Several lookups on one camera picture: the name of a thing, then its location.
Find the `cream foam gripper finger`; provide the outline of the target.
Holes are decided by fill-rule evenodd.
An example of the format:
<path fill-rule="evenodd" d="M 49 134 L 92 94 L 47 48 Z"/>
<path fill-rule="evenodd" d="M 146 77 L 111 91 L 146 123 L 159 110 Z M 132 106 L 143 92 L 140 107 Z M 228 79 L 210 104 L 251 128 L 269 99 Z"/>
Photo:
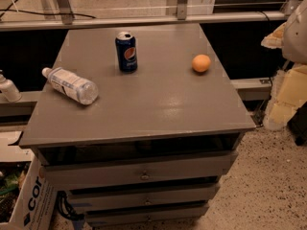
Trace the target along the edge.
<path fill-rule="evenodd" d="M 283 128 L 306 102 L 307 65 L 295 64 L 288 71 L 278 70 L 272 81 L 264 127 L 269 130 Z"/>
<path fill-rule="evenodd" d="M 285 29 L 285 23 L 277 27 L 272 33 L 268 34 L 261 41 L 263 47 L 269 49 L 281 49 L 283 45 L 283 34 Z"/>

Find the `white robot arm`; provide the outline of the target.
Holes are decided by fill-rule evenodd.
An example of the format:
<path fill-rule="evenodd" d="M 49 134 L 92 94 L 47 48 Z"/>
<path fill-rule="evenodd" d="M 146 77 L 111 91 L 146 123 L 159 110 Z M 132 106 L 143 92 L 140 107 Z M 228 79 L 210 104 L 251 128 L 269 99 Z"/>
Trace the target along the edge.
<path fill-rule="evenodd" d="M 265 110 L 264 127 L 283 128 L 307 102 L 307 0 L 288 20 L 261 41 L 263 47 L 280 49 L 294 66 L 278 70 L 272 80 L 271 99 Z"/>

